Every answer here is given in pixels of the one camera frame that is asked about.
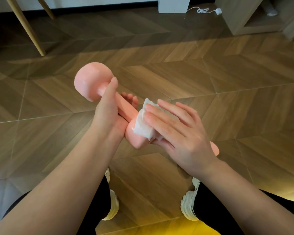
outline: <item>person's right arm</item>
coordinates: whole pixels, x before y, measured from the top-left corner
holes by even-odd
[[[245,234],[294,234],[294,215],[291,212],[215,157],[194,109],[162,100],[158,105],[180,121],[147,105],[145,121],[165,138],[153,143],[162,146],[187,173],[202,181]]]

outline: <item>person's right hand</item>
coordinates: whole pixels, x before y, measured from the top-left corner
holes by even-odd
[[[196,110],[179,102],[172,105],[158,100],[158,105],[179,120],[147,104],[144,120],[165,138],[152,143],[162,146],[188,174],[200,180],[218,161],[200,117]]]

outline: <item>white cable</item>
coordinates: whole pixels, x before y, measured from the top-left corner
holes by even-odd
[[[209,11],[209,8],[206,8],[206,9],[200,9],[200,7],[192,7],[192,8],[190,8],[190,9],[188,9],[187,11],[189,11],[189,10],[191,10],[191,9],[193,9],[193,8],[198,8],[198,10],[196,11],[197,13],[209,14],[209,13],[214,12],[214,11],[216,12],[217,15],[219,15],[219,14],[222,13],[222,11],[221,11],[220,8],[217,8],[217,9],[215,9],[215,10],[213,10],[213,11]]]

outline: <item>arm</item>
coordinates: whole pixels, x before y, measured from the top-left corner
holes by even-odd
[[[89,130],[69,155],[0,221],[0,234],[76,234],[128,125],[118,116],[117,86],[113,79]],[[137,98],[127,100],[137,107]]]
[[[151,105],[145,121],[165,139],[162,146],[185,171],[202,181],[228,209],[245,234],[294,234],[294,215],[237,174],[212,152],[197,112],[181,103],[158,101],[173,119]]]

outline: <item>white wall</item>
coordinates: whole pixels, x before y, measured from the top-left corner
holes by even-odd
[[[84,7],[96,5],[108,5],[119,3],[157,1],[157,0],[45,0],[48,6],[53,8]],[[17,0],[23,11],[43,9],[37,0]],[[6,0],[0,0],[0,12],[12,11]]]

